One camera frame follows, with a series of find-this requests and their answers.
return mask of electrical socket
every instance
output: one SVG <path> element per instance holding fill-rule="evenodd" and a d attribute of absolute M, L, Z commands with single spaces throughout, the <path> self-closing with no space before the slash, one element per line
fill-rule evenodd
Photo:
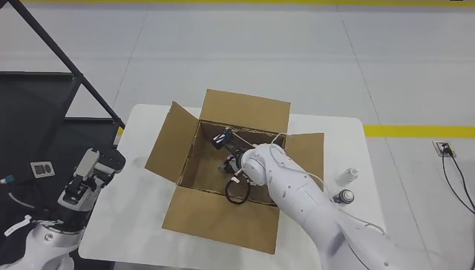
<path fill-rule="evenodd" d="M 439 157 L 450 157 L 450 154 L 444 154 L 443 150 L 444 148 L 442 147 L 443 144 L 447 143 L 448 147 L 452 150 L 453 157 L 456 158 L 457 155 L 455 154 L 455 150 L 453 149 L 452 145 L 446 141 L 432 141 L 432 144 L 434 148 L 436 149 L 437 154 Z"/>

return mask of black cable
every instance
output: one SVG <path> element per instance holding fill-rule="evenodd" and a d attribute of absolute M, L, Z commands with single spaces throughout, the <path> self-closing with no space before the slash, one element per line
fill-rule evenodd
<path fill-rule="evenodd" d="M 229 187 L 231 187 L 232 183 L 235 183 L 237 185 L 237 183 L 234 180 L 231 179 L 231 180 L 228 181 L 228 183 L 226 184 L 226 187 L 224 188 L 224 194 L 226 196 L 226 199 L 229 202 L 231 202 L 232 204 L 236 204 L 236 205 L 241 205 L 241 204 L 245 203 L 249 199 L 249 195 L 251 194 L 251 183 L 246 178 L 246 184 L 247 184 L 246 196 L 244 196 L 244 198 L 241 201 L 233 200 L 231 198 L 231 196 L 229 195 Z"/>
<path fill-rule="evenodd" d="M 463 204 L 472 214 L 475 214 L 475 210 L 471 210 L 466 204 L 465 202 L 462 201 L 462 199 L 460 199 L 459 195 L 455 192 L 455 190 L 452 188 L 452 185 L 451 185 L 451 182 L 448 180 L 448 177 L 447 177 L 447 172 L 445 172 L 445 161 L 444 161 L 444 154 L 442 155 L 442 169 L 444 169 L 444 175 L 445 175 L 445 180 L 447 180 L 447 183 L 448 183 L 448 186 L 451 188 L 453 194 L 455 195 L 455 197 L 457 197 L 457 199 L 461 202 L 461 204 Z"/>
<path fill-rule="evenodd" d="M 462 183 L 463 183 L 463 189 L 465 191 L 465 194 L 467 195 L 468 201 L 470 201 L 470 204 L 472 205 L 472 208 L 474 209 L 473 211 L 475 211 L 474 201 L 472 200 L 472 198 L 470 197 L 470 194 L 468 193 L 467 185 L 465 184 L 465 177 L 463 176 L 462 170 L 460 170 L 459 164 L 457 164 L 457 161 L 453 157 L 452 152 L 449 151 L 448 154 L 449 154 L 449 156 L 451 156 L 453 162 L 455 163 L 455 166 L 457 167 L 457 170 L 460 173 L 460 177 L 462 178 Z M 475 270 L 475 257 L 474 257 L 474 261 L 472 262 L 472 266 L 470 267 L 470 270 Z"/>
<path fill-rule="evenodd" d="M 455 163 L 455 166 L 457 167 L 457 170 L 459 171 L 460 173 L 460 177 L 462 178 L 462 183 L 463 183 L 463 189 L 465 191 L 465 194 L 467 195 L 467 198 L 468 198 L 468 201 L 470 201 L 470 204 L 472 205 L 472 208 L 474 209 L 475 211 L 475 204 L 474 204 L 474 201 L 472 200 L 472 198 L 470 197 L 470 194 L 468 193 L 468 189 L 467 189 L 467 185 L 465 184 L 465 177 L 463 176 L 463 173 L 462 171 L 460 170 L 460 167 L 459 167 L 459 164 L 457 164 L 457 161 L 455 160 L 455 158 L 453 157 L 453 154 L 450 154 L 453 162 Z"/>

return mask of cardboard box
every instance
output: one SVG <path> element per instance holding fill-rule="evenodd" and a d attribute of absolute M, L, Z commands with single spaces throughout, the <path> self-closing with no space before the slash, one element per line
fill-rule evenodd
<path fill-rule="evenodd" d="M 288 102 L 217 90 L 206 91 L 200 119 L 173 102 L 145 166 L 177 183 L 163 228 L 274 254 L 279 209 L 267 187 L 252 187 L 248 202 L 231 204 L 224 188 L 232 175 L 218 170 L 229 152 L 211 139 L 230 127 L 251 143 L 270 143 L 287 132 L 289 112 Z M 323 134 L 280 135 L 276 143 L 324 178 Z"/>

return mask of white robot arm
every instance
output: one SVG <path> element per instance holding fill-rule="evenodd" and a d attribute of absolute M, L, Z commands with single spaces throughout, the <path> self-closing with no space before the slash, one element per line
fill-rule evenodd
<path fill-rule="evenodd" d="M 308 233 L 323 270 L 414 269 L 386 234 L 345 214 L 279 145 L 255 145 L 235 155 L 237 166 L 250 180 L 267 185 L 270 197 L 282 212 Z"/>
<path fill-rule="evenodd" d="M 8 236 L 16 229 L 37 223 L 26 239 L 22 259 L 0 270 L 74 270 L 69 253 L 79 247 L 84 229 L 100 191 L 125 165 L 119 151 L 100 153 L 88 149 L 76 167 L 73 179 L 58 199 L 57 220 L 25 220 L 5 232 Z"/>

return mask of small bottle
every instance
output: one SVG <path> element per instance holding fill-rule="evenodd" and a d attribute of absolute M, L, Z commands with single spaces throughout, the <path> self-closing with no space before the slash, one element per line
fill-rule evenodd
<path fill-rule="evenodd" d="M 348 168 L 345 172 L 340 174 L 338 178 L 335 179 L 335 182 L 339 186 L 346 186 L 353 180 L 358 178 L 358 170 L 354 168 Z"/>

